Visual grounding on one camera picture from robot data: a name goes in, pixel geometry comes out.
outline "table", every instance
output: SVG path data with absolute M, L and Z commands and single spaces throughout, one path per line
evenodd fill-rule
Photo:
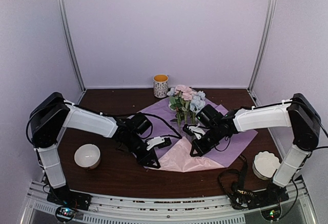
M 247 90 L 202 89 L 207 98 L 227 109 L 253 105 Z M 88 90 L 80 105 L 109 114 L 137 112 L 159 99 L 152 89 L 103 89 Z M 101 163 L 95 170 L 85 171 L 74 162 L 75 151 L 84 144 L 95 144 L 101 151 Z M 68 185 L 72 190 L 126 197 L 183 198 L 216 196 L 224 194 L 217 183 L 217 176 L 225 169 L 178 173 L 147 170 L 136 163 L 128 152 L 117 151 L 119 143 L 100 135 L 67 129 L 58 151 Z M 270 151 L 279 156 L 268 129 L 258 130 L 251 144 L 243 151 L 249 162 L 245 188 L 259 190 L 268 182 L 258 179 L 252 171 L 252 161 L 259 151 Z M 242 162 L 237 159 L 229 168 L 240 170 Z M 236 177 L 224 178 L 227 186 Z

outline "bowl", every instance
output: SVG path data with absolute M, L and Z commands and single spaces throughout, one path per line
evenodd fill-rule
M 100 163 L 100 150 L 93 144 L 83 145 L 76 150 L 74 160 L 84 169 L 95 169 Z
M 255 156 L 252 168 L 258 178 L 268 180 L 272 178 L 279 166 L 279 158 L 275 154 L 263 151 Z

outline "white wall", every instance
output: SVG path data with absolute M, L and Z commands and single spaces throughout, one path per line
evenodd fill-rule
M 88 88 L 247 87 L 268 0 L 65 0 Z
M 16 223 L 41 169 L 25 139 L 30 112 L 53 91 L 77 101 L 56 0 L 0 0 L 0 223 Z
M 278 0 L 255 93 L 268 104 L 303 93 L 328 128 L 328 0 Z M 275 129 L 285 152 L 290 129 Z M 327 138 L 321 133 L 321 146 Z M 320 223 L 327 223 L 328 150 L 315 151 L 302 174 Z

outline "vertical metal post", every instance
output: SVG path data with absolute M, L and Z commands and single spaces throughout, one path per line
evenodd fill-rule
M 262 39 L 261 39 L 260 47 L 259 47 L 259 50 L 258 50 L 258 53 L 257 53 L 257 58 L 256 58 L 252 78 L 251 78 L 251 81 L 250 81 L 250 84 L 249 84 L 249 87 L 248 87 L 249 92 L 253 91 L 254 84 L 255 84 L 258 72 L 260 70 L 260 66 L 261 66 L 261 63 L 262 63 L 262 60 L 263 60 L 265 48 L 267 46 L 267 42 L 268 42 L 268 38 L 269 38 L 269 31 L 270 31 L 270 28 L 271 28 L 274 12 L 275 12 L 275 9 L 276 9 L 276 3 L 277 3 L 277 0 L 269 0 L 269 3 L 268 3 L 268 10 L 266 12 L 266 18 L 265 18 L 265 24 L 264 24 Z
M 75 55 L 73 42 L 72 42 L 72 38 L 71 38 L 71 33 L 70 33 L 70 29 L 68 27 L 68 20 L 67 20 L 64 0 L 58 0 L 58 6 L 59 6 L 59 11 L 60 11 L 61 21 L 63 23 L 68 52 L 70 54 L 71 62 L 73 65 L 73 70 L 74 70 L 75 76 L 77 78 L 79 87 L 80 87 L 81 91 L 84 92 L 86 90 L 86 88 L 83 83 L 81 72 L 80 72 L 80 69 L 77 64 L 76 55 Z

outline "patterned mug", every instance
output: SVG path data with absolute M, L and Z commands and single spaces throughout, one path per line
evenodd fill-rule
M 165 74 L 154 76 L 154 96 L 158 98 L 166 97 L 169 91 L 169 77 Z

